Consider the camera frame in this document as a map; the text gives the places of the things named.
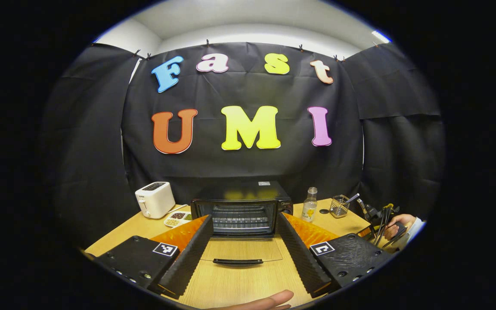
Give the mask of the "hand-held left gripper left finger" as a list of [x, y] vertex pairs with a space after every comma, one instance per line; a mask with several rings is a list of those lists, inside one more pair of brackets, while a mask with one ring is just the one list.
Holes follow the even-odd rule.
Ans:
[[182, 296], [214, 232], [210, 214], [152, 239], [132, 236], [95, 263], [143, 289], [170, 298]]

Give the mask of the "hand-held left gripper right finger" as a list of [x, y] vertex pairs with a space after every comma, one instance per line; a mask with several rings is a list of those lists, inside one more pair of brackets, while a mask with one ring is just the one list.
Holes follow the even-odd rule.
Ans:
[[354, 286], [394, 257], [356, 233], [338, 237], [286, 213], [277, 215], [276, 230], [312, 298]]

